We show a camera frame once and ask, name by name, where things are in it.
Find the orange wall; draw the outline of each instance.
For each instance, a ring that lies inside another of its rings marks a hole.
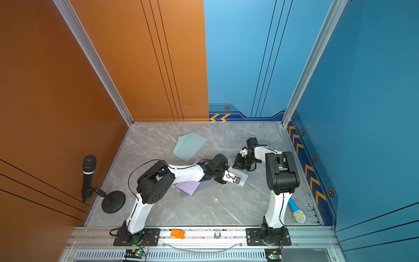
[[[57,261],[100,187],[127,125],[51,0],[0,1],[2,261]]]
[[[135,121],[207,121],[203,0],[71,0]]]

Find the orange lego brick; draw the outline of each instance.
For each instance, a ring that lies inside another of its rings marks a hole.
[[[184,239],[185,238],[185,231],[173,228],[172,233],[170,233],[170,236],[176,237],[177,239]]]

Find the microphone mesh head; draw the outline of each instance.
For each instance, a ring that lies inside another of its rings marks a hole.
[[[292,215],[294,216],[295,220],[298,223],[304,223],[305,221],[305,215],[301,210],[297,210],[294,213],[292,213]]]
[[[83,159],[83,171],[93,172],[96,169],[96,157],[93,155],[85,156]]]

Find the round black stand base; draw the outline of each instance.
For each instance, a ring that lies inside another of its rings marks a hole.
[[[109,198],[105,196],[102,201],[102,210],[105,213],[112,214],[120,210],[125,204],[125,194],[121,191],[113,191],[108,194]]]

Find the purple paper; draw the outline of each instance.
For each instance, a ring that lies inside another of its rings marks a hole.
[[[200,159],[195,160],[194,164],[200,162]],[[180,182],[176,184],[176,187],[179,188],[180,190],[188,193],[189,195],[192,195],[195,190],[198,188],[199,184],[201,182],[196,182],[196,181],[186,181],[186,182]]]

